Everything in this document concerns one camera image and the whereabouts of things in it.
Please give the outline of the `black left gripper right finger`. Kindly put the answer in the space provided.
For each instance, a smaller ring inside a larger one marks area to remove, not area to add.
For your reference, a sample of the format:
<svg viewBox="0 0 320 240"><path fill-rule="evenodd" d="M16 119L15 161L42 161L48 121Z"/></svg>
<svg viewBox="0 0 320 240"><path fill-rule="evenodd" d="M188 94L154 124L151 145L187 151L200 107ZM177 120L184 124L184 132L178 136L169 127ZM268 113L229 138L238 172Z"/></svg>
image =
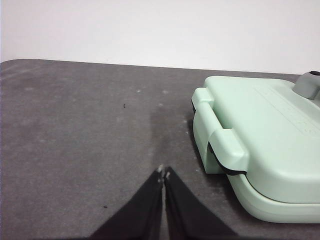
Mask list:
<svg viewBox="0 0 320 240"><path fill-rule="evenodd" d="M199 201L172 167L165 168L164 185L171 240L238 239L238 234Z"/></svg>

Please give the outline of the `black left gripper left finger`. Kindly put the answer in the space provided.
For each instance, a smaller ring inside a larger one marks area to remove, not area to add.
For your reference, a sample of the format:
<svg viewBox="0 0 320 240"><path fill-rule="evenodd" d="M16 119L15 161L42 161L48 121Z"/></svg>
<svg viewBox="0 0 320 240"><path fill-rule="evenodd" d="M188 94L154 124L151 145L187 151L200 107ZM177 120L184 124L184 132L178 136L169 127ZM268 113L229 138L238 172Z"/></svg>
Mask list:
<svg viewBox="0 0 320 240"><path fill-rule="evenodd" d="M163 210L163 170L160 165L132 198L101 225L91 240L158 240Z"/></svg>

